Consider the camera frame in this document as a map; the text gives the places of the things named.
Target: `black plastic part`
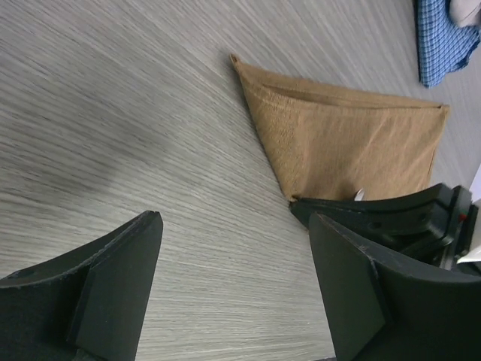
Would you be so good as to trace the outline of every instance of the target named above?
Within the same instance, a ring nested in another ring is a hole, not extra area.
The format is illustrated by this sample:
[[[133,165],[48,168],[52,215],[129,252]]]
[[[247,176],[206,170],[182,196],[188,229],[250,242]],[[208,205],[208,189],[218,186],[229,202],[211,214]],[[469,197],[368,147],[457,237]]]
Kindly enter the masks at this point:
[[[1,279],[0,359],[134,360],[161,239],[148,211]]]
[[[324,214],[376,243],[422,259],[445,248],[461,230],[471,194],[438,184],[422,192],[379,201],[299,199],[291,212],[305,226],[312,213]]]
[[[479,360],[480,277],[409,258],[322,215],[311,217],[310,243],[338,361]]]

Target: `floor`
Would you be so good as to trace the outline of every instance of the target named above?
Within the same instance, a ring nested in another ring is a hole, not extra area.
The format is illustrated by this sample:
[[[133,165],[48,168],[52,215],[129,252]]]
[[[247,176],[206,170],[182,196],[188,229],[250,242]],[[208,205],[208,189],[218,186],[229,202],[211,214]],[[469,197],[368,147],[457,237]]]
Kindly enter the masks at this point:
[[[0,276],[160,211],[138,360],[334,354],[230,52],[450,104],[433,183],[481,163],[481,51],[423,88],[412,0],[7,0],[0,34]]]

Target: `tan bag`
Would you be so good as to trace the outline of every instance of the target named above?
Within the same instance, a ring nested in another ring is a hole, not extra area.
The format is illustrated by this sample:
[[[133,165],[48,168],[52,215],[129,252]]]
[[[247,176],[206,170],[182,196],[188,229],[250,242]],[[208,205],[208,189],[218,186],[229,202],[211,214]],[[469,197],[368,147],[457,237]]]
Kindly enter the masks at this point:
[[[231,55],[280,187],[298,198],[386,199],[428,187],[449,106],[297,79]]]

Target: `white object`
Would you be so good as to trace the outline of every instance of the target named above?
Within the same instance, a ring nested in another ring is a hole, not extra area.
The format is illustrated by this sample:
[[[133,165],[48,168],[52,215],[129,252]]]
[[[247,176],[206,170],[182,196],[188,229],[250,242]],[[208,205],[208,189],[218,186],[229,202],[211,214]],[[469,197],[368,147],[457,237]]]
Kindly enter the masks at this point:
[[[354,196],[355,201],[361,201],[364,198],[364,188],[358,190],[358,192]]]

